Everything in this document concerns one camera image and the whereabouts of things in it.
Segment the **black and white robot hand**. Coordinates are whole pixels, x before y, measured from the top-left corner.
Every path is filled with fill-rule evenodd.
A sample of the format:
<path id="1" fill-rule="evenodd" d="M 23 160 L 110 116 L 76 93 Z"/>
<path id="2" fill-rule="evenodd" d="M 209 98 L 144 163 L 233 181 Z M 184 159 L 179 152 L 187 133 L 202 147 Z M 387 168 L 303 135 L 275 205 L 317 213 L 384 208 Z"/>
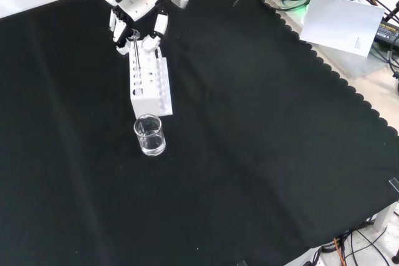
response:
<path id="1" fill-rule="evenodd" d="M 116 50 L 125 55 L 129 53 L 131 43 L 138 38 L 135 23 L 156 12 L 153 32 L 144 36 L 141 47 L 146 52 L 154 51 L 165 35 L 168 27 L 168 13 L 164 0 L 105 0 L 111 5 L 108 28 Z M 170 0 L 175 6 L 184 9 L 189 0 Z"/>

